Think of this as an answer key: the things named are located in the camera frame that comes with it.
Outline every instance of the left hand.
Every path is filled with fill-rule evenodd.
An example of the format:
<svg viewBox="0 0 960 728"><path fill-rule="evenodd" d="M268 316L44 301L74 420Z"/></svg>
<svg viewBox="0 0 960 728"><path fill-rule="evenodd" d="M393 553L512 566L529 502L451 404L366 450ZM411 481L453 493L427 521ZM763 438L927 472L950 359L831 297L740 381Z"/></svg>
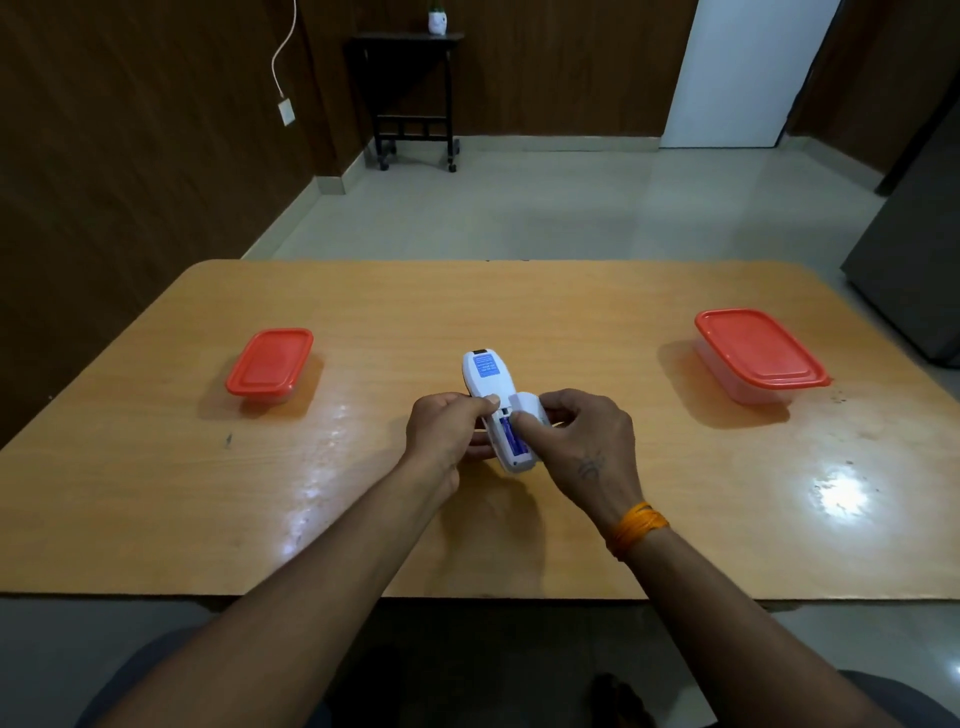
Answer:
<svg viewBox="0 0 960 728"><path fill-rule="evenodd" d="M421 397L410 413L407 449L400 463L425 468L427 477L436 478L451 496L460 485L457 464L461 460L493 457L487 433L474 430L477 420L493 414L499 405L496 395L487 399L444 392Z"/></svg>

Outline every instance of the hand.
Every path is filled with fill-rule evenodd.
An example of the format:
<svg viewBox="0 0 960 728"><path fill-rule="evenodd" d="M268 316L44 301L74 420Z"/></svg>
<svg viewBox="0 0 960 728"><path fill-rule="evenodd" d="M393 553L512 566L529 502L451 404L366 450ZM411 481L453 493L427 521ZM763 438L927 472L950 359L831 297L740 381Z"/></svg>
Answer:
<svg viewBox="0 0 960 728"><path fill-rule="evenodd" d="M579 389L547 392L540 402L550 422L560 426L548 427L516 412L511 420L515 432L540 457L561 492L609 537L643 500L633 420L610 398Z"/></svg>
<svg viewBox="0 0 960 728"><path fill-rule="evenodd" d="M479 419L491 415L500 405L500 397L468 397L457 392L428 395L414 402L407 423L407 449L400 463L424 468L425 476L435 478L450 497L460 485L457 464L461 460L486 460L493 447L486 432L476 432Z"/></svg>

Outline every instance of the potted plant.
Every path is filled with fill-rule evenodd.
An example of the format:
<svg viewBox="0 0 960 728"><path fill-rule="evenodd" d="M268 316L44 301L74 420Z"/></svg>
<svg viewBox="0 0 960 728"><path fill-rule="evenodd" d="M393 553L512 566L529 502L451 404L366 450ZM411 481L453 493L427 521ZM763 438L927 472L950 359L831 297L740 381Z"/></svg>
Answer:
<svg viewBox="0 0 960 728"><path fill-rule="evenodd" d="M444 6L440 3L433 3L430 6L430 11L426 14L426 27L430 31L431 36L445 36L446 35L446 12L444 12Z"/></svg>

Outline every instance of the wall socket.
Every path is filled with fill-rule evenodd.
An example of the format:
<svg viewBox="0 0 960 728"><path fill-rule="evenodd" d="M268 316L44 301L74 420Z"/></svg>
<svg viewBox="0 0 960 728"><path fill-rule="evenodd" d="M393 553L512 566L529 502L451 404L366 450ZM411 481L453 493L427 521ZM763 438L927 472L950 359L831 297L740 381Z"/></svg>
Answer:
<svg viewBox="0 0 960 728"><path fill-rule="evenodd" d="M289 127L294 123L294 119L297 117L294 116L294 105L290 103L290 99L284 99L279 103L280 107L280 117L283 119L283 126Z"/></svg>

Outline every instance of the gray refrigerator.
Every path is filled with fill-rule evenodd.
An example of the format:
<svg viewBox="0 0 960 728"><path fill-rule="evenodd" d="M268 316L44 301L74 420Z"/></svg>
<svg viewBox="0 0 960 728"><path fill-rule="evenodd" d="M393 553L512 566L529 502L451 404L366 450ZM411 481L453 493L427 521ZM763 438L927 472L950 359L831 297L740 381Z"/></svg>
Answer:
<svg viewBox="0 0 960 728"><path fill-rule="evenodd" d="M960 102L841 268L928 359L960 366Z"/></svg>

